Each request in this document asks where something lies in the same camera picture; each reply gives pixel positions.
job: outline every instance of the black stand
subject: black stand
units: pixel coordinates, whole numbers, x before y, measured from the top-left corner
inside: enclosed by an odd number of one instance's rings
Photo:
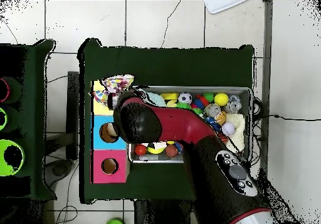
[[[57,160],[45,166],[45,179],[49,187],[65,178],[71,171],[72,160],[78,159],[79,123],[79,73],[68,72],[66,133],[51,136],[46,140],[46,156],[61,147],[66,147],[66,160]]]
[[[78,158],[78,123],[79,123],[79,73],[68,72],[66,133],[48,137],[46,156],[61,147],[66,147],[66,158]]]

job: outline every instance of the robot control buttons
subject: robot control buttons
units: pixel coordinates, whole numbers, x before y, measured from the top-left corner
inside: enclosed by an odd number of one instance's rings
[[[251,183],[250,181],[246,181],[245,183],[246,183],[246,185],[247,185],[248,187],[250,187],[250,188],[253,187],[253,185],[252,185],[252,183]]]
[[[239,165],[233,165],[229,168],[229,175],[232,176],[232,178],[237,180],[244,180],[247,177],[247,173],[244,170],[242,166]]]
[[[238,186],[239,186],[240,188],[245,188],[245,184],[244,184],[244,182],[242,182],[242,181],[239,181],[239,182],[238,182]]]
[[[238,158],[227,150],[219,151],[215,161],[231,187],[241,195],[256,196],[258,190]]]

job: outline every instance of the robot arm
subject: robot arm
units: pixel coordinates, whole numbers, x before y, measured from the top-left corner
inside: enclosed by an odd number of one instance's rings
[[[133,92],[110,94],[118,135],[127,143],[179,141],[196,195],[199,224],[277,224],[241,161],[190,110],[154,107]]]

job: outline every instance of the colorful wooden box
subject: colorful wooden box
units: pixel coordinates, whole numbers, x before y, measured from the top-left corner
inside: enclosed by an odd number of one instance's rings
[[[93,89],[102,91],[103,86],[96,81]],[[113,122],[112,114],[112,110],[93,100],[91,183],[125,183],[129,174],[130,161],[125,141],[119,137],[116,142],[106,143],[100,138],[100,127]],[[103,170],[103,162],[106,159],[113,159],[117,163],[117,170],[112,174]]]

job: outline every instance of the soccer ball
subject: soccer ball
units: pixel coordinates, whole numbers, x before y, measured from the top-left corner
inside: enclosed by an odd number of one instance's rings
[[[183,92],[179,95],[178,101],[186,104],[191,104],[192,103],[192,95],[187,92]]]

